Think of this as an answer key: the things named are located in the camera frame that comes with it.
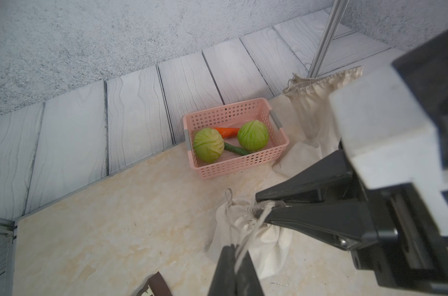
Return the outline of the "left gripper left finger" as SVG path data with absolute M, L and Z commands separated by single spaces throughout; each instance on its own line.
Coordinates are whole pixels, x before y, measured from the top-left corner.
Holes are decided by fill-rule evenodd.
M 234 245 L 222 248 L 208 296 L 236 296 L 237 282 L 234 266 L 236 263 Z

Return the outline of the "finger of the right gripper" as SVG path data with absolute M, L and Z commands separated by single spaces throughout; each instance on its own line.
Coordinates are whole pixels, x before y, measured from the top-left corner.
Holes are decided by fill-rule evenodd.
M 363 249 L 376 242 L 376 228 L 368 204 L 356 200 L 276 208 L 265 221 L 340 250 Z
M 347 184 L 352 178 L 353 167 L 344 151 L 336 150 L 290 179 L 257 192 L 255 199 L 257 202 L 322 202 L 329 187 Z

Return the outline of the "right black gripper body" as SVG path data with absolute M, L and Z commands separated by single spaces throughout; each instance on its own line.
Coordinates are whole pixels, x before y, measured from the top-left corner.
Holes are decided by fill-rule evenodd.
M 357 269 L 373 271 L 380 286 L 448 295 L 448 237 L 424 198 L 441 212 L 448 204 L 433 181 L 404 163 L 357 169 L 343 149 L 338 153 L 338 247 Z

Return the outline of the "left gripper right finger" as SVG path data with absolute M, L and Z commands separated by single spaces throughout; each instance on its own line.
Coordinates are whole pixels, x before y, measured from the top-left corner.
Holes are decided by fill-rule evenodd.
M 236 275 L 237 296 L 264 296 L 250 254 L 247 252 Z

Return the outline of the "brown kettle chips bag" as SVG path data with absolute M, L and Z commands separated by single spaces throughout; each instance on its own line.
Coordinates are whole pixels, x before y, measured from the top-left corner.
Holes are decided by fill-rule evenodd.
M 136 296 L 172 296 L 172 292 L 160 272 L 150 276 Z

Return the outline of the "beige cloth bag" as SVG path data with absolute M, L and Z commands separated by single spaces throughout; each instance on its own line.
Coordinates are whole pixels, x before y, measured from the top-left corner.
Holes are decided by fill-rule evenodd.
M 281 271 L 292 242 L 292 230 L 264 222 L 277 202 L 251 202 L 233 197 L 227 188 L 225 203 L 215 215 L 214 237 L 207 256 L 217 262 L 222 249 L 234 245 L 248 251 L 259 279 L 274 276 Z
M 319 78 L 294 74 L 282 95 L 271 100 L 290 139 L 273 165 L 275 172 L 291 178 L 339 148 L 341 135 L 329 95 L 362 75 L 362 66 Z

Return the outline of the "beige cloth bag front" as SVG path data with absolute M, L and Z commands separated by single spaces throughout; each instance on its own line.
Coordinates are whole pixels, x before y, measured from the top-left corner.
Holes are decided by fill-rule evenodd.
M 292 242 L 292 230 L 264 222 L 277 202 L 251 202 L 233 197 L 227 188 L 225 203 L 215 215 L 214 237 L 207 256 L 217 262 L 222 249 L 234 245 L 248 251 L 259 279 L 274 276 L 281 271 Z

